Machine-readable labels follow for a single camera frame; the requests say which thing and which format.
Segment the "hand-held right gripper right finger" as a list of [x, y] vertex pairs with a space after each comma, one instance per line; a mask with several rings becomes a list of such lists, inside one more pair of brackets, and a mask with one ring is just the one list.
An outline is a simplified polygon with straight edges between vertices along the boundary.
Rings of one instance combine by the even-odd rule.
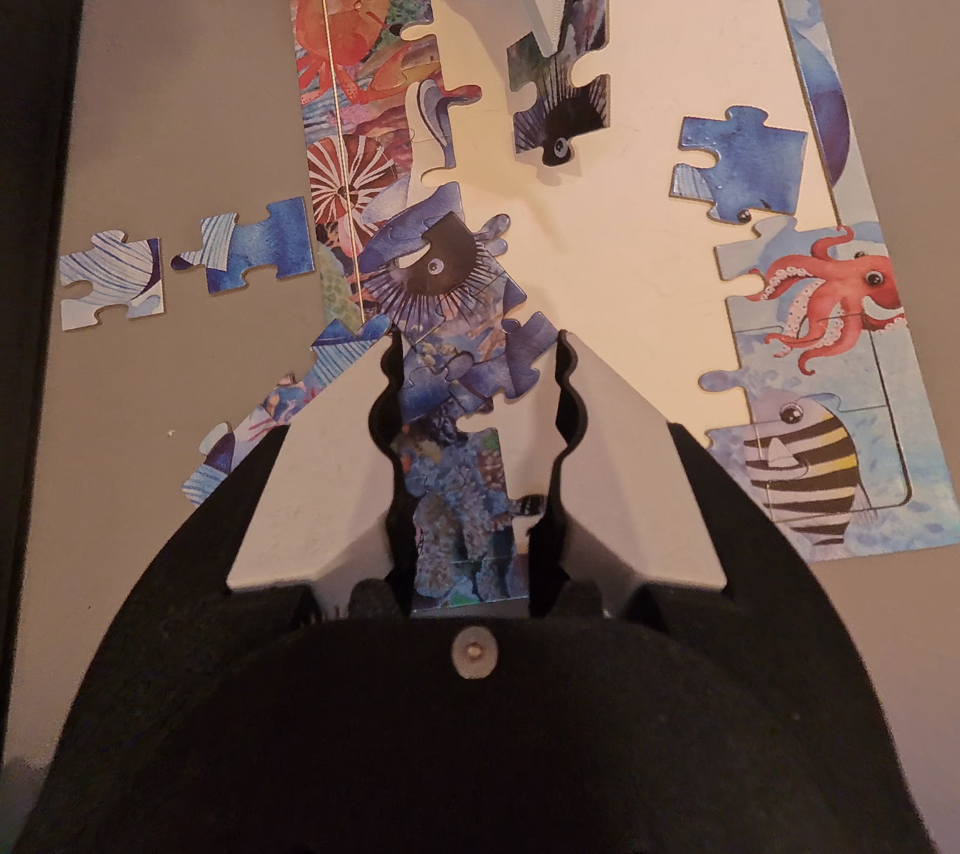
[[530, 533], [530, 614], [569, 581], [595, 584], [614, 616], [646, 582], [723, 589], [666, 417], [571, 332], [558, 335], [556, 381], [565, 446]]

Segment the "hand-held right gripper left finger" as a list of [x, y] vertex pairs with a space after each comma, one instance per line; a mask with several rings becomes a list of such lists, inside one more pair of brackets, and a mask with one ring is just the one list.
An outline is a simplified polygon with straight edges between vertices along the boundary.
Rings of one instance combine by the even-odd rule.
[[305, 585], [327, 618], [354, 586], [385, 580], [404, 614], [415, 573], [413, 503], [391, 450], [400, 428], [402, 336], [386, 332], [296, 413], [226, 577], [252, 592]]

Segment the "joined striped coral puzzle pieces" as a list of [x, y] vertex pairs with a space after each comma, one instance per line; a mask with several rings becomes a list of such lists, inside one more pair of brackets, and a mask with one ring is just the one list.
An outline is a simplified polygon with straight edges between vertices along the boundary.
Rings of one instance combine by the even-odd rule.
[[198, 507], [229, 476], [273, 428], [291, 419], [360, 360], [390, 329], [388, 316], [372, 317], [352, 333], [340, 320], [331, 321], [311, 345], [316, 360], [302, 380], [292, 375], [279, 381], [235, 428], [222, 423], [210, 430], [200, 451], [203, 463], [182, 485], [189, 502]]

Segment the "purple coral puzzle piece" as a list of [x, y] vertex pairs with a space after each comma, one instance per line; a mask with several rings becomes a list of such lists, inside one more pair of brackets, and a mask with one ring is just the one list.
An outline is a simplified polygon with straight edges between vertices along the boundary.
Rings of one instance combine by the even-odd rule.
[[538, 311], [523, 324], [498, 319], [486, 332], [504, 335], [487, 357], [477, 338], [442, 329], [409, 348], [399, 392], [404, 424], [431, 415], [449, 401], [462, 414], [470, 414], [498, 392], [516, 400], [537, 385], [541, 374], [534, 362], [556, 344], [553, 324]]

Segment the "ocean jigsaw puzzle board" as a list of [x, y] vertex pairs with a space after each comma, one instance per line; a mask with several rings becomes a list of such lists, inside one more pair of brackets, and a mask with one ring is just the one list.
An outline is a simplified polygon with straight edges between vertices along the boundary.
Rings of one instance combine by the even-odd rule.
[[[517, 607], [527, 536], [564, 444], [560, 332], [575, 335], [667, 421], [683, 425], [806, 562], [958, 542], [958, 505], [817, 0], [608, 0], [607, 43], [571, 70], [608, 75], [609, 126], [568, 163], [516, 153], [507, 50], [532, 33], [521, 0], [289, 0], [312, 216], [344, 318], [384, 315], [359, 257], [420, 205], [472, 232], [510, 218], [502, 279], [474, 318], [437, 329], [504, 340], [497, 320], [558, 331], [535, 387], [462, 413], [448, 401], [392, 447], [413, 500], [413, 612]], [[725, 223], [669, 194], [683, 119], [728, 108], [807, 133], [795, 214]]]

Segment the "black sea urchin puzzle pieces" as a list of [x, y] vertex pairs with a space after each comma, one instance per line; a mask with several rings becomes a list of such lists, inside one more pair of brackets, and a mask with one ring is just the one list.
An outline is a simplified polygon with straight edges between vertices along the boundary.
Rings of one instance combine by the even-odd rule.
[[444, 321], [473, 319], [482, 293], [504, 276], [496, 256], [511, 225], [498, 213], [473, 232], [456, 212], [415, 205], [366, 244], [359, 268], [366, 288], [411, 344]]

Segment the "small blue puzzle piece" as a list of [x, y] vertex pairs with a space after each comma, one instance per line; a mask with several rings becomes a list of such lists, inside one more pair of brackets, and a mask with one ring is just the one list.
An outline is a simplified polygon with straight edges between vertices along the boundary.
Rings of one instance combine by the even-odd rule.
[[200, 221], [202, 244], [171, 260], [174, 271], [203, 265], [210, 295], [246, 286], [249, 269], [276, 267], [276, 277], [313, 272], [314, 260], [301, 197], [271, 202], [269, 216], [254, 224], [236, 224], [236, 214], [221, 213]]

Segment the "white blue striped puzzle piece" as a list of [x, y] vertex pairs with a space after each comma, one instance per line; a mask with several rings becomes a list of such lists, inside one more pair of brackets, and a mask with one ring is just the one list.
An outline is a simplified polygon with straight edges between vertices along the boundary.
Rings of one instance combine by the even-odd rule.
[[98, 312], [108, 306], [125, 306], [129, 319], [164, 313], [161, 241], [157, 237], [127, 242], [123, 230], [91, 236], [92, 247], [60, 256], [60, 284], [88, 282], [84, 297], [60, 303], [61, 328], [76, 330], [99, 323]]

